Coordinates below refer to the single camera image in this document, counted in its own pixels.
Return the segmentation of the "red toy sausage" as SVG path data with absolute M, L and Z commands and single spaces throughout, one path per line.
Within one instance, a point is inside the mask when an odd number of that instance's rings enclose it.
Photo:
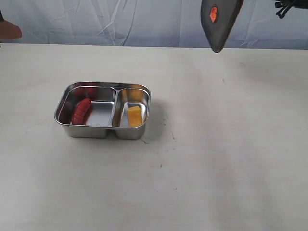
M 71 124 L 72 125 L 83 125 L 84 116 L 86 115 L 87 111 L 91 107 L 91 99 L 85 98 L 81 100 L 74 109 Z

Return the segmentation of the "stainless steel lunch box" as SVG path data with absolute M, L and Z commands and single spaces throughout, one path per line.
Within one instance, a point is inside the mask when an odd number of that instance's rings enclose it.
M 72 125 L 74 109 L 85 98 L 91 99 L 91 107 L 83 125 Z M 150 90 L 141 84 L 81 81 L 65 89 L 54 118 L 71 137 L 105 138 L 112 131 L 120 139 L 136 140 L 144 134 L 150 101 Z M 143 124 L 138 127 L 128 123 L 127 109 L 133 106 L 141 108 Z

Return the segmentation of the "yellow toy cheese wedge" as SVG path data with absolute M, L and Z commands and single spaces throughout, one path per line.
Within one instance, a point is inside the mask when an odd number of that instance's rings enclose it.
M 127 109 L 127 115 L 130 127 L 138 127 L 143 124 L 141 108 L 139 106 L 129 107 Z

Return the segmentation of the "dark transparent lid orange seal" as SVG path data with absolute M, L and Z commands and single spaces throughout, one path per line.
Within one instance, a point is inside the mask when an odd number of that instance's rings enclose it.
M 214 53 L 224 48 L 242 4 L 243 0 L 202 0 L 201 25 Z

